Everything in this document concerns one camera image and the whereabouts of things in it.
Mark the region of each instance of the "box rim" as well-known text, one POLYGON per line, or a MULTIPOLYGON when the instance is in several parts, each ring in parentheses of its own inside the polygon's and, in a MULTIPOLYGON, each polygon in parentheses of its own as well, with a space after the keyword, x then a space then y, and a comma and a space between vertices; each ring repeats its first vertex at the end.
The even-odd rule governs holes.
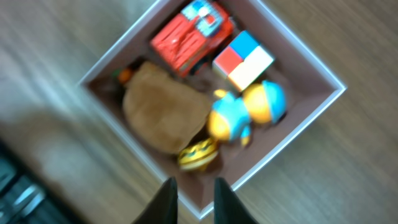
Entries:
MULTIPOLYGON (((128 131, 124 128, 114 115, 105 108, 99 101, 95 99, 92 92, 85 85, 88 83, 89 76, 92 73, 97 73, 102 70, 108 62, 115 56, 115 53, 123 48, 126 44, 126 37, 134 35, 139 30, 140 26, 143 26, 145 22, 150 19, 150 15, 161 9, 171 0, 156 0, 138 20, 119 38, 118 41, 90 68, 85 76, 78 82, 77 86, 82 85, 87 91, 87 95, 91 98, 90 101, 99 108, 99 113, 107 124, 113 129, 115 133, 121 138, 121 140, 129 146, 130 151, 133 152, 142 163, 147 166, 152 173, 158 177, 162 182, 166 181, 167 175, 156 165, 156 163, 150 158, 150 156, 142 149, 141 145, 133 138, 130 138, 128 131)), ((278 153, 283 150, 291 141, 293 141, 303 130, 309 126, 315 119, 317 119, 332 103, 334 103, 347 89, 346 85, 327 67, 319 57, 304 44, 296 34, 288 28, 284 22, 279 19, 274 12, 272 12, 264 2, 261 0, 248 0, 255 6, 262 9, 259 12, 267 18, 271 24, 290 42, 292 45, 323 75, 326 80, 333 85, 335 91, 318 106, 309 116, 307 116, 288 136, 286 136, 275 148, 273 148, 264 158, 262 158, 256 165, 254 165, 249 171, 247 171, 241 178, 239 178, 231 188, 235 191, 238 190, 243 184, 245 184, 252 176, 260 171, 271 159, 273 159, 278 153)), ((193 213, 193 215, 201 220, 205 218, 214 209, 214 202, 209 203, 205 208, 200 210, 182 190, 178 191, 179 200, 186 206, 186 208, 193 213)))

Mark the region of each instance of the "dark object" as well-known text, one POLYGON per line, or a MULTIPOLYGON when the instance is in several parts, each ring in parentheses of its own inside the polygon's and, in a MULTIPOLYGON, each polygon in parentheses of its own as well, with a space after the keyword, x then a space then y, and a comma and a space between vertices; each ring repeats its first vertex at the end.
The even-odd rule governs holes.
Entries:
POLYGON ((215 224, 257 223, 223 178, 216 179, 214 194, 215 224))
POLYGON ((15 179, 17 171, 11 164, 0 157, 0 193, 5 190, 15 179))
POLYGON ((0 140, 0 224, 84 223, 0 140))
MULTIPOLYGON (((169 178, 134 224, 176 224, 178 217, 177 183, 169 178)), ((215 224, 257 224, 226 181, 215 182, 215 224)))
POLYGON ((154 199, 150 202, 135 224, 177 223, 178 205, 177 183, 174 178, 169 178, 160 188, 154 199))

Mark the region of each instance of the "cardboard box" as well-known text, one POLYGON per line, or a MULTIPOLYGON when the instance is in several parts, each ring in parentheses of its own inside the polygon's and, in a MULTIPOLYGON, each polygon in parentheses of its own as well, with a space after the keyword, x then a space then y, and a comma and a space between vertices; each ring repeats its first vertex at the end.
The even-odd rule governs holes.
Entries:
MULTIPOLYGON (((204 174, 179 170, 175 160, 151 149, 127 125, 121 110, 120 92, 109 77, 113 71, 143 58, 169 70, 171 68, 150 47, 150 40, 189 1, 159 0, 104 54, 80 84, 92 97, 103 118, 131 151, 160 181, 175 176, 179 199, 197 217, 213 209, 213 179, 224 177, 233 190, 238 189, 262 169, 346 89, 345 85, 320 59, 262 2, 258 0, 219 0, 243 29, 260 41, 276 61, 266 78, 282 85, 287 92, 288 113, 276 126, 255 128, 253 143, 247 149, 239 144, 222 145, 220 162, 204 174)), ((219 80, 211 68, 197 75, 209 78, 218 88, 219 80)))

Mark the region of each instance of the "yellow coin toy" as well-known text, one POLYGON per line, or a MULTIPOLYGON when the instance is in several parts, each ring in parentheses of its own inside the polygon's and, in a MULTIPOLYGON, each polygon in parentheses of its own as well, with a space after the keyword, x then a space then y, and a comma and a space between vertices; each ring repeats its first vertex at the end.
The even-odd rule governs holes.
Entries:
POLYGON ((178 164, 184 171, 204 171, 217 155, 217 142, 209 138, 182 150, 178 164))

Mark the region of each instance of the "blue and yellow toy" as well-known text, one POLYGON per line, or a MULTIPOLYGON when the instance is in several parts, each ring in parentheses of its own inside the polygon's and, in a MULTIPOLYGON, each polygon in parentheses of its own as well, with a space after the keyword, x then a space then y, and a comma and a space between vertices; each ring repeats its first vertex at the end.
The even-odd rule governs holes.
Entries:
POLYGON ((252 121, 276 123, 286 112, 282 87, 269 81, 249 86, 239 98, 225 90, 216 90, 214 95, 219 100, 210 112, 208 131, 217 140, 241 138, 241 144, 246 146, 250 141, 252 121))

